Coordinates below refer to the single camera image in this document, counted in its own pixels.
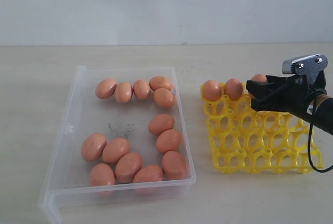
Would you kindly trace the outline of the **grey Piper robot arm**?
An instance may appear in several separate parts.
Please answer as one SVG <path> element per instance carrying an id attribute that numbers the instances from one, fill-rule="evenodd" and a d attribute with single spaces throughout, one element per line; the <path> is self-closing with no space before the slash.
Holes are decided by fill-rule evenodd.
<path id="1" fill-rule="evenodd" d="M 246 83 L 246 89 L 253 95 L 252 109 L 288 112 L 332 134 L 332 97 L 327 95 L 323 71 L 313 84 L 306 75 L 266 78 L 266 83 L 252 80 Z"/>

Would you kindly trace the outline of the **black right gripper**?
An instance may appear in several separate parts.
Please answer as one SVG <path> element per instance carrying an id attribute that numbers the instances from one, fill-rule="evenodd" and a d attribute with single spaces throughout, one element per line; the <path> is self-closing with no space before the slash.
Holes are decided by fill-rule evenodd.
<path id="1" fill-rule="evenodd" d="M 326 96 L 325 73 L 320 71 L 314 81 L 307 75 L 291 77 L 266 76 L 267 82 L 248 80 L 246 89 L 252 94 L 255 111 L 288 112 L 297 117 L 314 116 L 320 96 Z"/>

